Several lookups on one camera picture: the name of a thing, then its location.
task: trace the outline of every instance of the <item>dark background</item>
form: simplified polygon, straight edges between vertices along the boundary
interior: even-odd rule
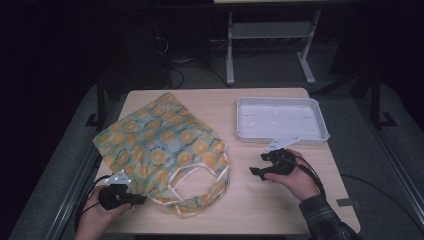
[[[223,13],[169,13],[158,23],[153,13],[86,12],[85,5],[0,3],[0,236],[9,236],[79,102],[99,76],[115,98],[132,89],[160,88],[166,84],[161,73],[166,61],[157,55],[158,32],[206,61],[209,38],[226,34]],[[412,1],[353,12],[328,9],[316,38],[341,41],[335,73],[364,65],[378,70],[424,129],[422,10]]]

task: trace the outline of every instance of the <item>gray carpet floor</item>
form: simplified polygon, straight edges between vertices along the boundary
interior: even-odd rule
[[[311,48],[308,61],[317,80],[313,86],[306,83],[297,62],[295,55],[298,50],[297,45],[263,51],[251,57],[235,57],[236,84],[233,88],[303,87],[309,92],[319,90],[340,77],[328,74],[335,48],[335,43],[314,44]],[[225,77],[224,56],[212,58],[208,68],[199,66],[205,65],[194,61],[175,66],[184,74],[181,89],[226,88],[222,79]],[[174,85],[178,85],[181,76],[174,72],[171,74],[171,79]],[[327,95],[311,97],[320,103],[331,134],[328,142],[337,167],[341,174],[348,175],[343,177],[343,181],[350,198],[355,202],[355,211],[361,224],[360,235],[364,239],[423,239],[424,227],[421,219],[415,213],[414,206],[381,139],[389,143],[391,151],[400,160],[417,190],[424,192],[424,176],[421,173],[421,169],[424,168],[422,161],[424,134],[404,110],[397,94],[384,84],[382,85],[381,111],[389,112],[397,126],[377,131],[369,121],[370,97],[367,95],[362,100],[350,97],[349,90],[352,84],[354,81]],[[108,101],[108,106],[114,106],[108,112],[112,121],[117,120],[124,101],[125,96],[118,102]],[[96,104],[96,88],[93,86],[75,113],[17,223],[11,239],[45,239],[48,235],[49,226],[54,222],[56,213],[63,208],[61,204],[66,198],[67,186],[79,170],[88,149],[92,147],[91,139],[97,132],[94,127],[84,125],[89,115],[96,113]],[[360,178],[378,187],[399,202],[404,209],[370,184],[349,176]],[[73,239],[73,237],[71,215],[61,239]],[[105,234],[102,239],[134,238],[133,235]],[[176,239],[175,236],[142,237],[142,239],[159,238]],[[287,236],[289,240],[307,238],[306,235]]]

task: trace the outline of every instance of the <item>plaid sleeve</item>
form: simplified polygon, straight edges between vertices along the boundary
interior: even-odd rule
[[[302,201],[299,207],[312,239],[361,239],[352,228],[340,220],[323,196],[308,198]]]

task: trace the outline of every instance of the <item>white plastic tray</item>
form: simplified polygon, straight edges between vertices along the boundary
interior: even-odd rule
[[[242,97],[237,101],[237,137],[251,143],[322,144],[330,134],[314,99]]]

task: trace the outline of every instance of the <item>table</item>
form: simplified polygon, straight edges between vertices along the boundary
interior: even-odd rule
[[[165,93],[165,90],[133,91],[122,109],[120,118],[138,110]],[[109,232],[132,234],[305,234],[309,233],[298,208],[299,201],[282,185],[261,181],[253,176],[249,167],[266,167],[260,159],[266,144],[242,143],[236,140],[236,101],[239,97],[307,98],[302,88],[280,89],[201,89],[172,90],[196,117],[210,125],[229,146],[231,185],[223,198],[205,211],[191,217],[174,215],[166,207],[147,200],[134,206],[117,219]],[[348,198],[339,171],[327,143],[321,145],[292,145],[303,154],[319,174],[327,199],[339,217],[355,231],[360,225],[352,206],[339,207],[336,200]],[[102,163],[97,177],[110,174]],[[192,180],[209,183],[214,178],[208,174],[193,174],[179,185],[186,191],[200,191]]]

